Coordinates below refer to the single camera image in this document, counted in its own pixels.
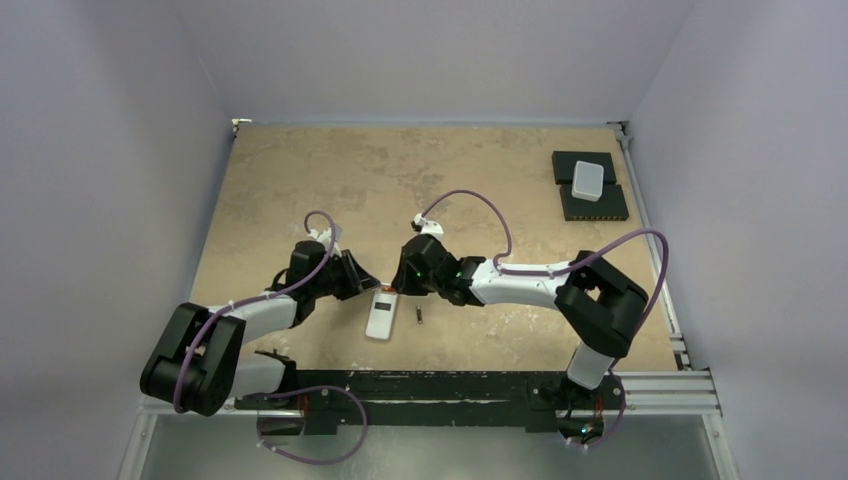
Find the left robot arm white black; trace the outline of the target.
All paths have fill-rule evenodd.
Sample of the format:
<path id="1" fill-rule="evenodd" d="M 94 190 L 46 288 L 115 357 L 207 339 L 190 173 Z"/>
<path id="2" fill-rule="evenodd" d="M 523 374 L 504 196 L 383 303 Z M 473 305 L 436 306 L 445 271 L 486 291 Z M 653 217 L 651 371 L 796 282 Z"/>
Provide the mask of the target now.
<path id="1" fill-rule="evenodd" d="M 179 413 L 211 416 L 227 399 L 252 394 L 287 408 L 298 395 L 295 362 L 267 351 L 241 359 L 241 347 L 299 326 L 321 298 L 345 301 L 380 285 L 349 250 L 329 253 L 318 241 L 300 241 L 288 267 L 258 296 L 214 307 L 178 305 L 142 370 L 140 390 Z"/>

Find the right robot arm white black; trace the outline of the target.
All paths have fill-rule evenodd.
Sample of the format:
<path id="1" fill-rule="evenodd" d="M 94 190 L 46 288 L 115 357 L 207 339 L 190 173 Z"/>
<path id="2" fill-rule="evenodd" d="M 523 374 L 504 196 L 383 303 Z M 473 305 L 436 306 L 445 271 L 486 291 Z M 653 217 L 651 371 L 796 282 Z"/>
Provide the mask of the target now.
<path id="1" fill-rule="evenodd" d="M 561 381 L 564 399 L 576 407 L 599 396 L 650 305 L 643 288 L 593 251 L 556 264 L 497 264 L 482 256 L 455 257 L 429 234 L 402 247 L 391 286 L 406 296 L 436 294 L 455 306 L 516 304 L 559 312 L 579 337 Z"/>

